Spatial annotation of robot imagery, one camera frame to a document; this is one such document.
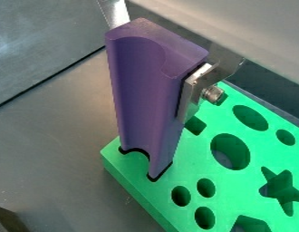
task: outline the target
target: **metal bracket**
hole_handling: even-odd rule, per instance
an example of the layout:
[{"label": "metal bracket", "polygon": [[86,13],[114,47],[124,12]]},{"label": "metal bracket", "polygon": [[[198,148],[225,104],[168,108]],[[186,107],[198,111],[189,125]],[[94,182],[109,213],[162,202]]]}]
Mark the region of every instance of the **metal bracket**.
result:
[{"label": "metal bracket", "polygon": [[212,43],[208,63],[185,79],[176,117],[185,123],[200,109],[203,100],[219,101],[224,91],[215,85],[231,76],[245,59],[227,48]]}]

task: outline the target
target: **green shape sorter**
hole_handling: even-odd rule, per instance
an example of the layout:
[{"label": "green shape sorter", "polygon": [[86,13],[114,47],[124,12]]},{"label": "green shape sorter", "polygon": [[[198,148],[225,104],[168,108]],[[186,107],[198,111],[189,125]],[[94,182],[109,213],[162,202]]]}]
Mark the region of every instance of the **green shape sorter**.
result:
[{"label": "green shape sorter", "polygon": [[148,158],[122,155],[118,138],[101,151],[105,169],[165,231],[297,232],[299,128],[219,86],[228,97],[203,103],[156,182]]}]

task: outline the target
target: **circular hole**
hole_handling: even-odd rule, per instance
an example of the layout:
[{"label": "circular hole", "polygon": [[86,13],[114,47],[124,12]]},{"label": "circular hole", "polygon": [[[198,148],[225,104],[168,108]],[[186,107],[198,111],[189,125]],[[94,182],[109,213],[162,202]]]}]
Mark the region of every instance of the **circular hole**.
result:
[{"label": "circular hole", "polygon": [[205,198],[215,195],[215,184],[209,179],[200,179],[197,183],[197,190]]},{"label": "circular hole", "polygon": [[215,214],[208,207],[197,208],[194,212],[194,220],[200,228],[211,229],[215,226]]},{"label": "circular hole", "polygon": [[276,132],[279,141],[288,146],[295,144],[295,137],[287,130],[277,130]]},{"label": "circular hole", "polygon": [[219,134],[212,139],[212,153],[216,161],[232,170],[247,168],[251,152],[243,140],[231,134]]},{"label": "circular hole", "polygon": [[257,131],[265,131],[268,129],[268,122],[263,115],[252,108],[244,105],[236,105],[232,108],[235,116],[240,122],[249,128]]},{"label": "circular hole", "polygon": [[188,189],[182,186],[176,186],[172,191],[172,199],[180,207],[186,206],[190,201],[190,193]]}]

